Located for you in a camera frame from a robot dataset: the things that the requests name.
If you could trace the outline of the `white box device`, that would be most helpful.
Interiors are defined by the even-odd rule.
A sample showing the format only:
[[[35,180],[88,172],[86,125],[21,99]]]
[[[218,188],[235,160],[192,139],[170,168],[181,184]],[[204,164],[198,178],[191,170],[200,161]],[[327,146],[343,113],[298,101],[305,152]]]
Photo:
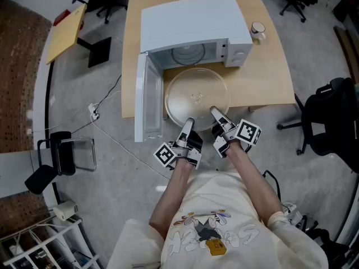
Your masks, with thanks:
[[[53,207],[53,212],[62,221],[66,221],[78,212],[77,204],[68,200]]]

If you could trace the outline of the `wooden shelf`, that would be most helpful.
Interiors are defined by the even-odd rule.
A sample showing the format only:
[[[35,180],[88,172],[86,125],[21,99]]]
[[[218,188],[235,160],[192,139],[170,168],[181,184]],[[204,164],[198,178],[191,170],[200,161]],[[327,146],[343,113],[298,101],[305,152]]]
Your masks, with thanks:
[[[334,26],[333,30],[342,47],[350,77],[354,84],[359,84],[359,40],[350,30],[344,30],[339,26]]]

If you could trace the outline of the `person's cream printed shirt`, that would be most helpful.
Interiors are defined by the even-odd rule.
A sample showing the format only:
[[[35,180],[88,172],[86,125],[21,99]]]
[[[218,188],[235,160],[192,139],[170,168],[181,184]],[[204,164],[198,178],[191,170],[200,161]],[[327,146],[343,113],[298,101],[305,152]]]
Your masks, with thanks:
[[[194,175],[162,238],[126,221],[107,269],[328,269],[320,246],[282,212],[263,223],[236,173]]]

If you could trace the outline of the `white power strip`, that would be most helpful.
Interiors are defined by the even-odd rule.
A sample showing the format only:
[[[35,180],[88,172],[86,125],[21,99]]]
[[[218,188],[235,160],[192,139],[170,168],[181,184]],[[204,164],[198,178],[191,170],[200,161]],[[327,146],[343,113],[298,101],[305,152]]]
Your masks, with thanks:
[[[88,106],[88,110],[90,112],[90,118],[91,120],[97,120],[99,119],[100,115],[96,109],[96,105],[95,104],[92,104],[90,103],[89,106]]]

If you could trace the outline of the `round glass turntable plate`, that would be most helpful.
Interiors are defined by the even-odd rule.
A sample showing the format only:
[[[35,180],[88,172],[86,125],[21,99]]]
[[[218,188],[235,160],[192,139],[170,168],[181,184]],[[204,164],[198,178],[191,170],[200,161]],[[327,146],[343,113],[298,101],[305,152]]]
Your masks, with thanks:
[[[216,72],[191,68],[179,73],[165,93],[165,108],[170,119],[183,127],[188,118],[194,120],[194,131],[210,129],[216,124],[210,108],[216,106],[227,113],[230,94],[227,84]]]

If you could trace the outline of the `person's left forearm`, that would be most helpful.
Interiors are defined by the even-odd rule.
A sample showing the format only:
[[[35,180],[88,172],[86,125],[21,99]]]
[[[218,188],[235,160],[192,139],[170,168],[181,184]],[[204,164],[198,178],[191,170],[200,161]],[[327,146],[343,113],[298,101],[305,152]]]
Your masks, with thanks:
[[[171,222],[179,210],[183,197],[187,191],[187,183],[194,165],[185,158],[179,158],[172,172],[168,185],[158,201],[149,220],[154,228],[165,240]]]

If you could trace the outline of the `black bag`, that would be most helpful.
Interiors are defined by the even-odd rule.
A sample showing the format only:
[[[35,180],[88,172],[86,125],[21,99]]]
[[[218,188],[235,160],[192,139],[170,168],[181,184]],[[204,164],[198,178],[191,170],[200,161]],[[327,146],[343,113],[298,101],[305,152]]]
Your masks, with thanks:
[[[349,246],[332,241],[329,232],[318,228],[318,224],[312,217],[303,215],[296,227],[322,248],[327,256],[329,269],[342,269],[342,266],[346,264],[346,253]]]

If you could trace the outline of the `white shelf rack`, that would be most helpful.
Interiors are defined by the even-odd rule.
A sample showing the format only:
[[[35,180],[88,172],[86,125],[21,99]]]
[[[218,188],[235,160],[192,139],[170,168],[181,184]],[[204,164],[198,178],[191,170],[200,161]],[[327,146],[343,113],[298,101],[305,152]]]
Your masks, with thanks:
[[[0,238],[1,269],[101,269],[80,225],[81,219],[48,217]]]

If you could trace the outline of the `black metal-frame chair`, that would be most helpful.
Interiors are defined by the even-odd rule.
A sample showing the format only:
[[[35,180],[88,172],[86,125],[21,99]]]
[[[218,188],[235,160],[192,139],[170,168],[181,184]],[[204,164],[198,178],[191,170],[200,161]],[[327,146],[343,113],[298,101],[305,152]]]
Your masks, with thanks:
[[[43,143],[49,144],[52,165],[42,163],[40,146]],[[75,151],[77,149],[91,149],[90,157],[93,162],[90,166],[80,166],[76,162]],[[37,152],[39,167],[25,180],[27,189],[33,194],[42,194],[57,176],[72,176],[77,169],[94,172],[97,168],[95,142],[88,136],[73,138],[69,131],[54,132],[49,138],[37,142]]]

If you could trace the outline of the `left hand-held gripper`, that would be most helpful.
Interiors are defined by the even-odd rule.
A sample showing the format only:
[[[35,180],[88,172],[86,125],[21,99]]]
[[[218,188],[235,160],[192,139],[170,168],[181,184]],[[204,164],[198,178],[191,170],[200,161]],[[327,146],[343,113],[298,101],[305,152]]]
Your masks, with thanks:
[[[185,159],[195,169],[199,167],[202,155],[203,140],[192,131],[194,119],[188,118],[176,141],[164,142],[153,153],[153,156],[164,168],[174,170],[178,159]]]

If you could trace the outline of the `white socket strip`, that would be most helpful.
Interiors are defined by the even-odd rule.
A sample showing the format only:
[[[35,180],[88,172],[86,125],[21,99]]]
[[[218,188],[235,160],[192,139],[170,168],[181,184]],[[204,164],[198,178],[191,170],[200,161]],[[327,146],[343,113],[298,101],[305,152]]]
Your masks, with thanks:
[[[299,212],[295,203],[285,201],[282,202],[283,212],[292,225],[297,225],[302,220],[302,214]]]

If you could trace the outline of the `person's right forearm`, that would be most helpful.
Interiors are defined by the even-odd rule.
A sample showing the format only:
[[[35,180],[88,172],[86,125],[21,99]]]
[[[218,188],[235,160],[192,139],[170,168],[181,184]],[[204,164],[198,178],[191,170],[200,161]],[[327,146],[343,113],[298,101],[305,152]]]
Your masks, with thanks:
[[[277,194],[239,142],[231,142],[225,153],[240,175],[258,216],[267,225],[274,214],[282,212],[282,205]]]

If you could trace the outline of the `yellow side table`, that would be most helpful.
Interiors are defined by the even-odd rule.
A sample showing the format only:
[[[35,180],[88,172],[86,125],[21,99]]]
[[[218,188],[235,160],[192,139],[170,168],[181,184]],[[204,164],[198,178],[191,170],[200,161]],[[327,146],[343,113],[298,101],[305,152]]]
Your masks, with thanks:
[[[111,37],[107,37],[94,44],[90,44],[79,37],[80,26],[83,22],[86,9],[86,4],[81,5],[53,28],[46,64],[51,64],[58,56],[75,44],[89,50],[89,68],[109,60]]]

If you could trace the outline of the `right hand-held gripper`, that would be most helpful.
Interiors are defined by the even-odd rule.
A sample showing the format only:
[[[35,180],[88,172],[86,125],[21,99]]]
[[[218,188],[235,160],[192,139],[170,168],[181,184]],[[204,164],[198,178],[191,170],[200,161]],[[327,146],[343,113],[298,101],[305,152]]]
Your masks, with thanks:
[[[247,143],[245,153],[248,153],[253,146],[256,146],[261,135],[259,126],[241,119],[240,123],[235,125],[225,114],[216,106],[210,108],[210,112],[217,122],[211,132],[215,137],[214,149],[221,158],[225,158],[226,151],[232,141],[241,141]]]

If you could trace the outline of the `red box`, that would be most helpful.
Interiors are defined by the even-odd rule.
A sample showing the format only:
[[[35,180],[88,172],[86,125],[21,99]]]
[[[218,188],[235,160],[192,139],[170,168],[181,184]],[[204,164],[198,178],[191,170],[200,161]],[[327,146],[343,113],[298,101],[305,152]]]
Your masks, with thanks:
[[[53,23],[53,26],[57,26],[63,19],[65,19],[71,12],[69,10],[64,10],[61,14],[59,14]]]

